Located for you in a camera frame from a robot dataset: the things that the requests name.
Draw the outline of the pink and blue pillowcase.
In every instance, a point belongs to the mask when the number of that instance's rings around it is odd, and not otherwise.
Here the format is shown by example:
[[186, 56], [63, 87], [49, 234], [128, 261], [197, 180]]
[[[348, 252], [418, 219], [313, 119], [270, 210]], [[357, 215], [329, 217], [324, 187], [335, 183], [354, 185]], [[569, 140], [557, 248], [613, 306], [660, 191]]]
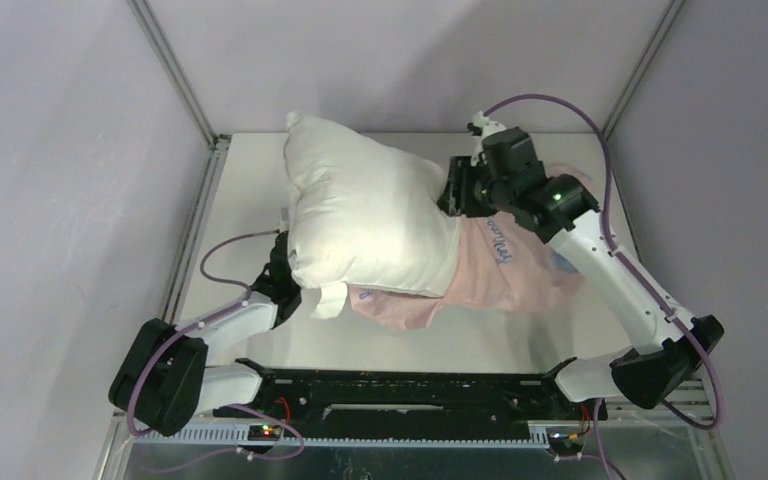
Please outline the pink and blue pillowcase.
[[458, 263], [441, 298], [351, 286], [358, 314], [393, 330], [428, 327], [445, 306], [534, 313], [554, 308], [583, 285], [560, 254], [521, 229], [511, 215], [461, 219]]

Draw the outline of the white pillow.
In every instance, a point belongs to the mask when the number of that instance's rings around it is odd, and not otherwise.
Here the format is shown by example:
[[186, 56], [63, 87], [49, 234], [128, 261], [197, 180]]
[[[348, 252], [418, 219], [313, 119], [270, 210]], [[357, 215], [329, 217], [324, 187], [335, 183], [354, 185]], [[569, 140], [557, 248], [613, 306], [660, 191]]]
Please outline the white pillow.
[[313, 317], [338, 316], [352, 287], [443, 296], [460, 236], [437, 205], [445, 171], [324, 118], [291, 112], [286, 126], [288, 259], [296, 283], [320, 292]]

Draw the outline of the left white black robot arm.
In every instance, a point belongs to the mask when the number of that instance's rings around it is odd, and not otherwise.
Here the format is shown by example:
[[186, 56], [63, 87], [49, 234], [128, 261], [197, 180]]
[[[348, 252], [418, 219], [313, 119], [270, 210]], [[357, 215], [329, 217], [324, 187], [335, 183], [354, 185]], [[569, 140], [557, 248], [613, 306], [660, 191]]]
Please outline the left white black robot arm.
[[269, 259], [254, 280], [223, 282], [241, 295], [176, 327], [159, 318], [139, 329], [108, 392], [124, 411], [129, 433], [172, 436], [196, 414], [239, 404], [264, 416], [276, 403], [268, 371], [247, 360], [230, 361], [232, 347], [269, 332], [290, 319], [302, 301], [287, 257], [287, 232], [271, 231]]

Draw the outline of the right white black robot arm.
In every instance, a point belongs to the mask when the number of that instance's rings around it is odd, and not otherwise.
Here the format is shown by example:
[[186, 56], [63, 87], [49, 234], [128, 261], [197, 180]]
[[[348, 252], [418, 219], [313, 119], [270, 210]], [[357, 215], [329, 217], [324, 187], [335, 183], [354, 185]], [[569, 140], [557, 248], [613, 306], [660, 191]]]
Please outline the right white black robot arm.
[[625, 254], [606, 206], [578, 177], [548, 173], [528, 133], [491, 125], [471, 131], [476, 147], [451, 157], [440, 209], [454, 217], [512, 215], [583, 276], [630, 341], [624, 353], [557, 365], [541, 392], [545, 411], [566, 418], [585, 400], [617, 396], [647, 410], [663, 404], [708, 360], [722, 324], [681, 306]]

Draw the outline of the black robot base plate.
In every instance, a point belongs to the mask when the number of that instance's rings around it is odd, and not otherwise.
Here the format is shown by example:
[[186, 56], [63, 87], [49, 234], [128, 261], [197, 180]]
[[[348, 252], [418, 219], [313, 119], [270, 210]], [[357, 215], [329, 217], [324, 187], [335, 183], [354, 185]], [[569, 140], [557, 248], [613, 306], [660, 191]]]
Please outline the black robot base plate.
[[539, 421], [608, 417], [605, 407], [569, 401], [537, 374], [262, 367], [268, 378], [252, 407], [288, 421], [303, 438], [513, 439]]

